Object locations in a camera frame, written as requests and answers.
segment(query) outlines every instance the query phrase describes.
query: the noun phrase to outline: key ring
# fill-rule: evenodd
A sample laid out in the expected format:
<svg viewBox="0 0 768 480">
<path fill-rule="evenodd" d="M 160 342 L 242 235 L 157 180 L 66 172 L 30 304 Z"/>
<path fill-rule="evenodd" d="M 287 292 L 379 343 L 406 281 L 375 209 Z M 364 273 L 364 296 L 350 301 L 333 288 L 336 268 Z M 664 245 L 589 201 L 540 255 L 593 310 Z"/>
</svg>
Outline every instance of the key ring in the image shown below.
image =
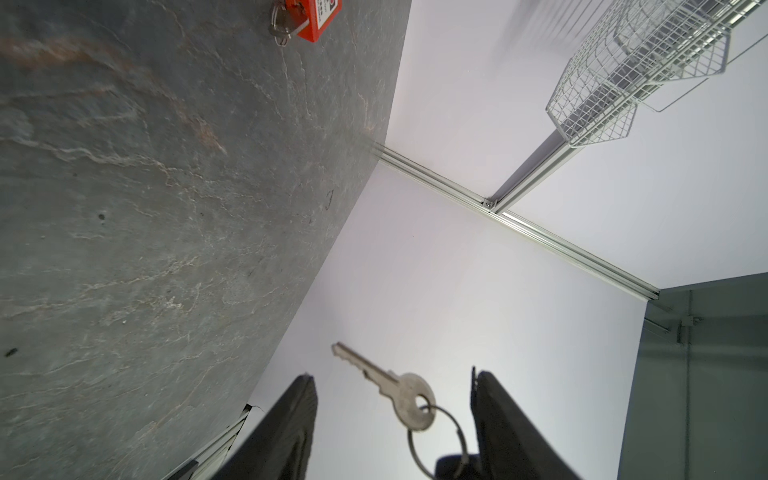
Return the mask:
<svg viewBox="0 0 768 480">
<path fill-rule="evenodd" d="M 420 409 L 434 409 L 439 410 L 440 412 L 445 413 L 448 418 L 451 419 L 453 422 L 453 425 L 456 425 L 456 435 L 458 435 L 458 441 L 462 444 L 462 460 L 458 464 L 458 469 L 456 470 L 456 473 L 453 474 L 453 478 L 458 478 L 462 472 L 464 471 L 464 467 L 469 463 L 469 453 L 467 452 L 467 441 L 464 438 L 464 432 L 462 432 L 462 427 L 456 422 L 456 419 L 453 418 L 453 415 L 448 413 L 448 411 L 440 406 L 437 405 L 424 405 L 419 407 Z M 436 478 L 432 473 L 427 470 L 427 468 L 424 466 L 421 460 L 419 460 L 419 456 L 416 454 L 416 447 L 413 446 L 413 430 L 408 429 L 408 447 L 411 449 L 411 456 L 413 457 L 414 462 L 416 462 L 416 466 L 419 467 L 419 469 L 424 472 L 424 475 L 428 476 L 432 480 L 440 480 L 439 478 Z"/>
</svg>

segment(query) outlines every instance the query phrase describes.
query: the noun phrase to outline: white wall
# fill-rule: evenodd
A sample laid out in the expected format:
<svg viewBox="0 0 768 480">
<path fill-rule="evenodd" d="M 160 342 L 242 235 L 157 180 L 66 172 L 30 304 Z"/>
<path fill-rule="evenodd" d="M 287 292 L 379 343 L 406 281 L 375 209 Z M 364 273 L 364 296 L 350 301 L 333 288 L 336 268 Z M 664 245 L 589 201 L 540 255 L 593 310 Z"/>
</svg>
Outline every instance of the white wall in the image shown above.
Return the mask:
<svg viewBox="0 0 768 480">
<path fill-rule="evenodd" d="M 387 147 L 489 197 L 554 125 L 545 106 L 610 0 L 413 0 Z"/>
<path fill-rule="evenodd" d="M 578 474 L 615 480 L 644 309 L 379 165 L 251 403 L 267 410 L 310 372 L 319 410 L 307 478 L 419 479 L 389 401 L 330 346 L 342 340 L 386 369 L 424 376 L 476 452 L 474 365 L 497 376 Z M 430 466 L 458 451 L 444 418 L 416 444 Z"/>
<path fill-rule="evenodd" d="M 767 32 L 763 6 L 733 51 Z M 669 110 L 641 108 L 628 138 L 587 147 L 512 210 L 660 288 L 768 271 L 766 78 L 768 41 Z"/>
</svg>

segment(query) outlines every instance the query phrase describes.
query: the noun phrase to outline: white wire basket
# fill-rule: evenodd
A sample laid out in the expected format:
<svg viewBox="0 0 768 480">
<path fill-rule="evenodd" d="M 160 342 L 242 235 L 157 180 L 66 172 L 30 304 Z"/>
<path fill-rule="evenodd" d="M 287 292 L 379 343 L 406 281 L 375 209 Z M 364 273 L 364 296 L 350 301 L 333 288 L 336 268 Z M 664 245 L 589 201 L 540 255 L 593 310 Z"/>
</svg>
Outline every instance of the white wire basket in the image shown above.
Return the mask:
<svg viewBox="0 0 768 480">
<path fill-rule="evenodd" d="M 725 71 L 732 26 L 758 0 L 614 0 L 568 62 L 547 113 L 573 147 L 626 137 L 662 84 Z"/>
</svg>

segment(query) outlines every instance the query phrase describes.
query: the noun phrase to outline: padlock label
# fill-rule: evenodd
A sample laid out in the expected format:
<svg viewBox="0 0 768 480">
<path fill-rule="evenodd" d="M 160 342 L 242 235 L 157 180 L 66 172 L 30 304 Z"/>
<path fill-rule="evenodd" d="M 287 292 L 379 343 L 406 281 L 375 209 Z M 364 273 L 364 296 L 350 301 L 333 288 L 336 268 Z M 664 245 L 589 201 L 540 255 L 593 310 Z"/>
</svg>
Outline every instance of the padlock label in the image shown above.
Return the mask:
<svg viewBox="0 0 768 480">
<path fill-rule="evenodd" d="M 315 1 L 315 8 L 317 9 L 317 27 L 322 28 L 322 26 L 326 23 L 326 20 L 328 20 L 328 17 L 331 16 L 334 10 L 336 10 L 336 6 L 338 5 L 338 0 L 316 0 Z"/>
</svg>

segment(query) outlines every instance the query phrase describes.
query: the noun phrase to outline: key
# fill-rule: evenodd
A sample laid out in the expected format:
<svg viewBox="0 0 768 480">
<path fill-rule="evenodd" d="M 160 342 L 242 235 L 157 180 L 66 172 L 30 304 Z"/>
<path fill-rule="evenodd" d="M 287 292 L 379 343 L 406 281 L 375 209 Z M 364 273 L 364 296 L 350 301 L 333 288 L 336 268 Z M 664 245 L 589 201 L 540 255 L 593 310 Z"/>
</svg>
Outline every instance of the key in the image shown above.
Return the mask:
<svg viewBox="0 0 768 480">
<path fill-rule="evenodd" d="M 397 418 L 408 429 L 426 430 L 435 421 L 434 409 L 421 409 L 416 405 L 418 397 L 423 397 L 429 405 L 437 405 L 435 394 L 422 377 L 415 373 L 398 376 L 392 371 L 385 372 L 341 342 L 333 344 L 331 350 L 333 355 L 361 369 L 368 380 L 379 386 L 379 393 L 392 400 Z"/>
</svg>

